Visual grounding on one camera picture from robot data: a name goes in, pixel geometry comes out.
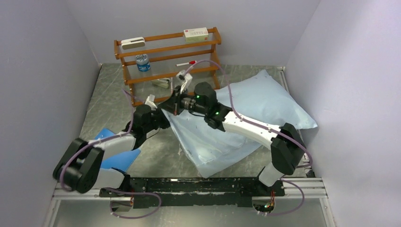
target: gray marble surface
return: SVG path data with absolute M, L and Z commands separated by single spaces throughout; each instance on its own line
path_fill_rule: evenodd
M 262 69 L 266 69 L 277 82 L 281 83 L 276 67 L 244 65 L 222 65 L 222 67 L 230 77 L 231 83 L 252 77 Z M 217 75 L 221 87 L 225 87 L 227 84 L 223 80 L 221 72 L 218 71 Z M 189 90 L 202 81 L 213 85 L 212 77 L 208 72 L 196 73 L 193 75 Z M 114 132 L 120 132 L 125 128 L 131 117 L 131 108 L 122 93 L 122 88 L 128 90 L 123 82 L 121 65 L 104 64 L 88 105 L 81 138 L 93 139 L 103 128 Z M 135 90 L 135 95 L 142 99 L 149 94 L 154 94 L 156 97 L 170 94 L 170 89 L 155 86 L 151 82 L 136 84 Z M 148 139 L 140 149 L 141 154 L 127 171 L 131 176 L 199 177 L 195 165 L 184 152 L 179 152 L 179 141 L 171 129 L 161 130 L 157 135 Z M 243 160 L 212 177 L 256 176 L 270 161 L 269 149 L 260 147 Z M 304 177 L 303 169 L 296 170 L 293 176 Z

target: blue container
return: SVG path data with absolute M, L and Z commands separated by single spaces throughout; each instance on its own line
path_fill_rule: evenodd
M 135 61 L 137 63 L 139 71 L 146 72 L 150 69 L 149 57 L 147 54 L 140 54 L 135 56 Z

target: box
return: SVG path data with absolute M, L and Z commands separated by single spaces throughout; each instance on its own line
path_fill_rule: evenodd
M 185 42 L 194 43 L 200 41 L 207 41 L 209 38 L 208 29 L 205 27 L 185 29 L 184 30 Z

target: marker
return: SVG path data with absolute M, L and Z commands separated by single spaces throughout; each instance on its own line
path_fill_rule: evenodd
M 183 65 L 193 65 L 195 63 L 196 63 L 196 61 L 190 61 L 190 62 L 186 62 L 186 63 L 176 64 L 175 66 L 178 67 L 178 66 L 183 66 Z

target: light blue cloth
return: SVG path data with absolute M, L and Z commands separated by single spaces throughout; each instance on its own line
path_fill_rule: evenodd
M 103 139 L 106 137 L 110 137 L 115 135 L 114 132 L 110 131 L 109 129 L 102 129 L 100 133 L 95 137 L 95 139 Z M 120 169 L 124 172 L 127 172 L 128 168 L 132 165 L 132 163 L 135 161 L 135 159 L 138 157 L 140 154 L 140 150 L 135 149 L 135 150 L 129 150 L 125 151 L 123 153 L 111 156 L 110 158 L 107 158 L 102 161 L 102 164 L 100 168 L 103 169 L 111 169 L 111 168 L 116 168 Z
M 317 127 L 316 122 L 266 70 L 231 84 L 235 109 L 261 122 L 297 129 Z M 217 99 L 230 106 L 228 88 L 216 91 Z M 261 145 L 244 136 L 209 127 L 202 117 L 183 111 L 178 116 L 164 111 L 187 157 L 203 177 L 209 177 L 248 156 Z

